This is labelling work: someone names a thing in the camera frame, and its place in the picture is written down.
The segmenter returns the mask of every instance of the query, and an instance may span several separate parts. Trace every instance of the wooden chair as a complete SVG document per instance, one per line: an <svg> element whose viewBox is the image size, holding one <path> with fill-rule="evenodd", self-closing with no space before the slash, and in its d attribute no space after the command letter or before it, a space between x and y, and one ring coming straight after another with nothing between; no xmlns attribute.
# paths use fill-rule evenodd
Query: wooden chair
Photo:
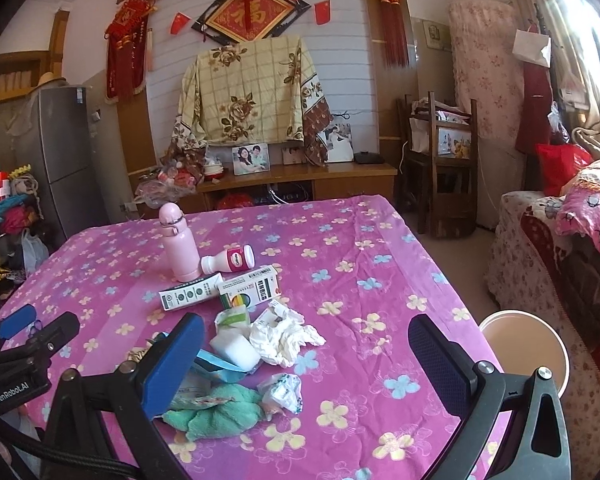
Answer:
<svg viewBox="0 0 600 480"><path fill-rule="evenodd" d="M398 104L398 119L406 132L402 172L406 176L406 194L416 204L417 231L427 230L434 237L459 238L475 229L478 209L478 127L477 102L471 100L472 113L467 124L451 123L436 117L435 95L429 92L429 113L406 113L411 104ZM429 153L414 152L410 118L429 122ZM469 158L438 153L440 128L471 133ZM453 189L442 189L443 179L451 181Z"/></svg>

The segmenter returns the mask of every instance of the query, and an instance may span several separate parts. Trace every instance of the floor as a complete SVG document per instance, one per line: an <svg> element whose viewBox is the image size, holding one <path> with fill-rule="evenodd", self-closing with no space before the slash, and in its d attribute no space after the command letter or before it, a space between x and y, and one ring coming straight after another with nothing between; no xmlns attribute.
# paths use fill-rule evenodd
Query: floor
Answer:
<svg viewBox="0 0 600 480"><path fill-rule="evenodd" d="M417 234L416 215L405 215L405 222L454 286L477 323L498 310L484 283L494 233L477 228L468 238L441 240Z"/></svg>

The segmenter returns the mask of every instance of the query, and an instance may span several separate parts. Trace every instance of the pink thermos bottle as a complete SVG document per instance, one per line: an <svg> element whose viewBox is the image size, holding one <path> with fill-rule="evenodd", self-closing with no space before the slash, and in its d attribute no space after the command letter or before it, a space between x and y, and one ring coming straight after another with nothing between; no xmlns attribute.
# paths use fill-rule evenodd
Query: pink thermos bottle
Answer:
<svg viewBox="0 0 600 480"><path fill-rule="evenodd" d="M162 244L171 269L179 282L190 282L200 276L200 255L182 210L169 202L160 208Z"/></svg>

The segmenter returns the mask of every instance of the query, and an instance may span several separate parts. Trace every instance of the green cloth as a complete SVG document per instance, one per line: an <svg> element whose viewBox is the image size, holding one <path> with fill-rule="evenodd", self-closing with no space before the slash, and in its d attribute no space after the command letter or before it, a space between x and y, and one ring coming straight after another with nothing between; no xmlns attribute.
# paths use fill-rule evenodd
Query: green cloth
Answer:
<svg viewBox="0 0 600 480"><path fill-rule="evenodd" d="M186 432L187 440L225 438L241 434L264 420L259 402L262 396L240 384L219 384L206 398L229 399L205 410L198 408L200 400L192 401L198 409L169 410L162 420L172 428Z"/></svg>

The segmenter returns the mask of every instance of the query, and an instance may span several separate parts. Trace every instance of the white paper bag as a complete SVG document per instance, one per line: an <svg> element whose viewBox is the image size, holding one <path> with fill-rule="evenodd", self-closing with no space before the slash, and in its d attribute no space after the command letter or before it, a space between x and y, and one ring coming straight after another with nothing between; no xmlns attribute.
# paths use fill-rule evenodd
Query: white paper bag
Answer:
<svg viewBox="0 0 600 480"><path fill-rule="evenodd" d="M551 66L551 38L544 34L518 30L513 43L513 56L520 61L549 68Z"/></svg>

